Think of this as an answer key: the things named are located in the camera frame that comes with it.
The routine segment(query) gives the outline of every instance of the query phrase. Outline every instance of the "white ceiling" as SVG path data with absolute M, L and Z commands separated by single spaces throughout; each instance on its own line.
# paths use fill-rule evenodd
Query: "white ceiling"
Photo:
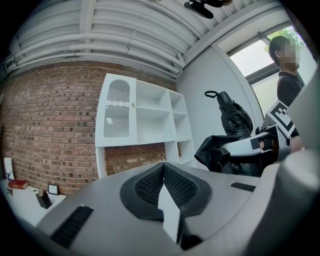
M 187 0 L 44 0 L 10 45 L 8 70 L 44 60 L 96 56 L 129 61 L 173 78 L 183 55 L 222 21 L 258 0 L 233 0 L 206 19 Z

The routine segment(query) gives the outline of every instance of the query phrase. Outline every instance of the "man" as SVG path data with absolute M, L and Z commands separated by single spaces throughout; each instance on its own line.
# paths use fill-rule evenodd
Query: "man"
M 297 77 L 299 58 L 296 48 L 294 43 L 290 44 L 290 40 L 281 35 L 274 37 L 269 45 L 269 55 L 281 71 L 279 72 L 277 97 L 288 107 L 304 86 Z

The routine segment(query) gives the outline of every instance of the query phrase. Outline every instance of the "red book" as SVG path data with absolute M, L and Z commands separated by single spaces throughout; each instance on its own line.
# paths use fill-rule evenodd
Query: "red book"
M 11 180 L 8 182 L 8 187 L 13 189 L 20 189 L 24 190 L 26 187 L 28 187 L 29 183 L 26 180 Z

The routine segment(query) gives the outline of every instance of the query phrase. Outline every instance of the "cabinet door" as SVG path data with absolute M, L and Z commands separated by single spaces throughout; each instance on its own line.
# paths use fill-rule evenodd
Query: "cabinet door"
M 95 124 L 95 146 L 135 145 L 137 141 L 136 83 L 132 77 L 105 76 Z

